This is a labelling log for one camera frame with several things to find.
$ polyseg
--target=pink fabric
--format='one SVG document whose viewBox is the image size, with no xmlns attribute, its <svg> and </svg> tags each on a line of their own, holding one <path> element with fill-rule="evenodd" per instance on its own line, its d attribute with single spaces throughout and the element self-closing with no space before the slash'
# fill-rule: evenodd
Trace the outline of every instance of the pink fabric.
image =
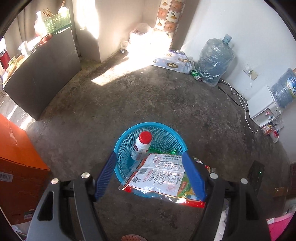
<svg viewBox="0 0 296 241">
<path fill-rule="evenodd" d="M 275 241 L 285 230 L 295 212 L 274 219 L 274 223 L 268 225 L 271 241 Z"/>
</svg>

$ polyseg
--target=wall outlet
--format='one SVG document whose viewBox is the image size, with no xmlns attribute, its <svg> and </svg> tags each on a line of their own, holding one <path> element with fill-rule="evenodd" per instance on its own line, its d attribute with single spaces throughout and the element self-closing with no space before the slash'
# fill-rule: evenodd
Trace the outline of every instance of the wall outlet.
<svg viewBox="0 0 296 241">
<path fill-rule="evenodd" d="M 251 77 L 252 80 L 255 80 L 258 77 L 258 74 L 251 68 L 248 64 L 245 66 L 243 71 Z"/>
</svg>

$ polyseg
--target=water bottle wrapped in plastic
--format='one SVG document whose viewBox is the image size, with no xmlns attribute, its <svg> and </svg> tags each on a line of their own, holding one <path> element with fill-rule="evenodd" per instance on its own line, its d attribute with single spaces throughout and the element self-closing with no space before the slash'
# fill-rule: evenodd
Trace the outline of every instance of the water bottle wrapped in plastic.
<svg viewBox="0 0 296 241">
<path fill-rule="evenodd" d="M 296 75 L 288 69 L 279 80 L 271 87 L 275 101 L 281 108 L 293 101 L 296 97 Z"/>
<path fill-rule="evenodd" d="M 211 87 L 218 84 L 221 76 L 235 58 L 233 50 L 228 43 L 232 37 L 225 35 L 223 40 L 209 39 L 200 53 L 200 59 L 195 69 L 201 74 L 202 81 Z"/>
</svg>

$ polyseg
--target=red can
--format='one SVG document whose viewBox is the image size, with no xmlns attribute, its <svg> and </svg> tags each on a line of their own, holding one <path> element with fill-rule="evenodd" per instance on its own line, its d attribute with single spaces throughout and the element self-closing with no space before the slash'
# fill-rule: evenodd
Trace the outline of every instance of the red can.
<svg viewBox="0 0 296 241">
<path fill-rule="evenodd" d="M 8 62 L 10 61 L 10 57 L 9 57 L 8 52 L 6 51 L 6 49 L 4 49 L 0 53 L 0 61 L 1 61 L 1 65 L 2 65 L 3 69 L 6 71 L 6 68 L 9 66 Z"/>
</svg>

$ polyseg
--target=silver bolt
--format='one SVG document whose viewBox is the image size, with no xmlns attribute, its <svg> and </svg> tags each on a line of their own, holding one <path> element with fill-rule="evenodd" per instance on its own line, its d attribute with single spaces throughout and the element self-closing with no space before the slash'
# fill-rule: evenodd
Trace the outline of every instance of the silver bolt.
<svg viewBox="0 0 296 241">
<path fill-rule="evenodd" d="M 248 184 L 248 180 L 245 179 L 245 178 L 242 178 L 242 179 L 241 179 L 241 183 L 242 183 L 242 184 Z"/>
<path fill-rule="evenodd" d="M 57 184 L 59 180 L 57 178 L 52 179 L 52 184 Z"/>
<path fill-rule="evenodd" d="M 81 174 L 82 178 L 88 178 L 90 176 L 90 174 L 88 172 L 84 172 Z"/>
<path fill-rule="evenodd" d="M 216 173 L 212 172 L 212 173 L 210 174 L 210 178 L 212 178 L 212 179 L 217 179 L 217 178 L 218 178 L 218 175 L 217 175 Z"/>
</svg>

